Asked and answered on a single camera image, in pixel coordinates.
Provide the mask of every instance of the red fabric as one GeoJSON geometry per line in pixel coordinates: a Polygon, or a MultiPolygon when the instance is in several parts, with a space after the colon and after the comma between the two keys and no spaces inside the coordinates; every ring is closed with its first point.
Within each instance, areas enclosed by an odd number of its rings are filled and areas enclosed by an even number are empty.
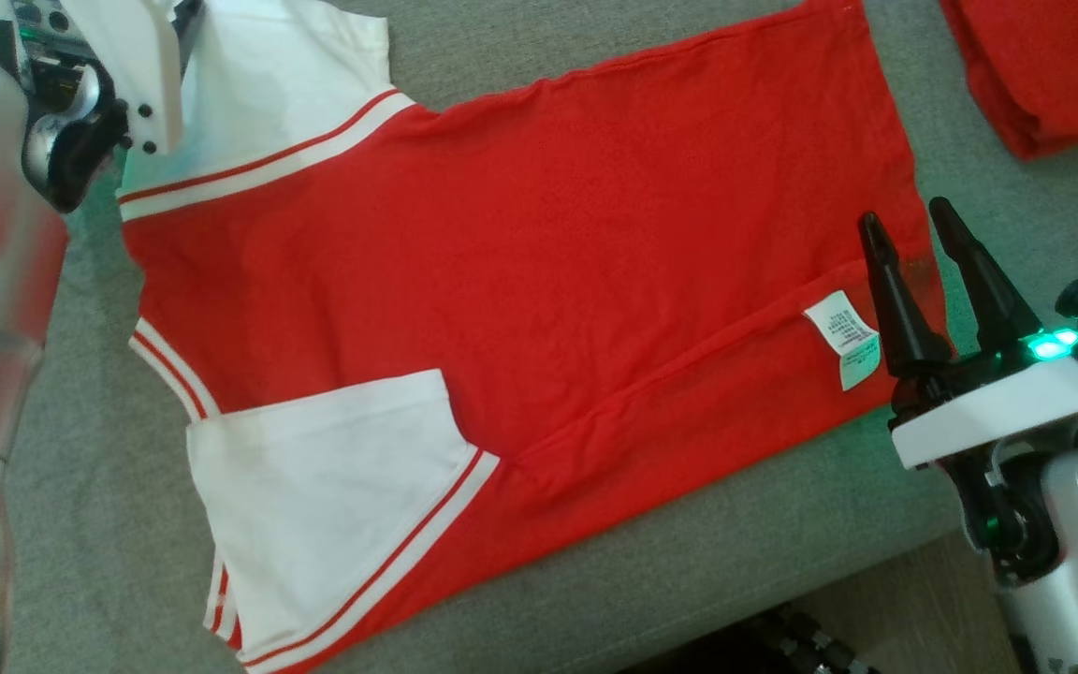
{"type": "Polygon", "coordinates": [[[859,416],[805,307],[873,321],[875,209],[932,325],[914,166],[855,0],[444,112],[124,228],[141,315],[223,413],[441,368],[500,466],[310,671],[455,592],[859,416]]]}
{"type": "Polygon", "coordinates": [[[1015,156],[1078,142],[1078,3],[941,0],[968,88],[1015,156]]]}

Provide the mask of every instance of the white sleeve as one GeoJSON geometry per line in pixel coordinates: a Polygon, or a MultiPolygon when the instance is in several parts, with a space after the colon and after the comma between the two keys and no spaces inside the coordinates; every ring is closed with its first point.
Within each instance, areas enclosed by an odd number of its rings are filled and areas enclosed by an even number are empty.
{"type": "Polygon", "coordinates": [[[273,157],[390,88],[382,17],[321,0],[209,0],[182,82],[183,140],[169,153],[132,148],[120,193],[273,157]]]}

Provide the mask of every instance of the white care label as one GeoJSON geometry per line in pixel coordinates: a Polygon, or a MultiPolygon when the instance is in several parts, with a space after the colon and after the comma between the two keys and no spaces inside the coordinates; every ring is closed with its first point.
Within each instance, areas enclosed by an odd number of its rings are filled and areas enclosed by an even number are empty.
{"type": "Polygon", "coordinates": [[[847,293],[839,290],[805,310],[830,348],[839,354],[839,380],[851,391],[881,367],[881,333],[871,329],[851,306],[847,293]]]}

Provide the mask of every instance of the gray cushion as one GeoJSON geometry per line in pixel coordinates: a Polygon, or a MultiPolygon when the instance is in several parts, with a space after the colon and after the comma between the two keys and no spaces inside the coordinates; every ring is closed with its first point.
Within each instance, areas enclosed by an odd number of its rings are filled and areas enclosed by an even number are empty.
{"type": "MultiPolygon", "coordinates": [[[[393,75],[431,107],[756,17],[787,0],[351,0],[389,16],[393,75]]],[[[1078,148],[1019,165],[984,123],[937,0],[869,0],[923,195],[945,195],[1044,319],[1078,276],[1078,148]]],[[[253,35],[253,47],[260,36],[253,35]]],[[[103,176],[72,243],[9,473],[12,674],[240,671],[201,627],[209,529],[184,413],[127,348],[141,274],[103,176]]],[[[951,287],[953,265],[944,265],[951,287]]],[[[955,340],[972,344],[962,291],[955,340]]],[[[899,466],[886,413],[837,429],[359,645],[335,673],[610,671],[931,540],[957,523],[899,466]]]]}

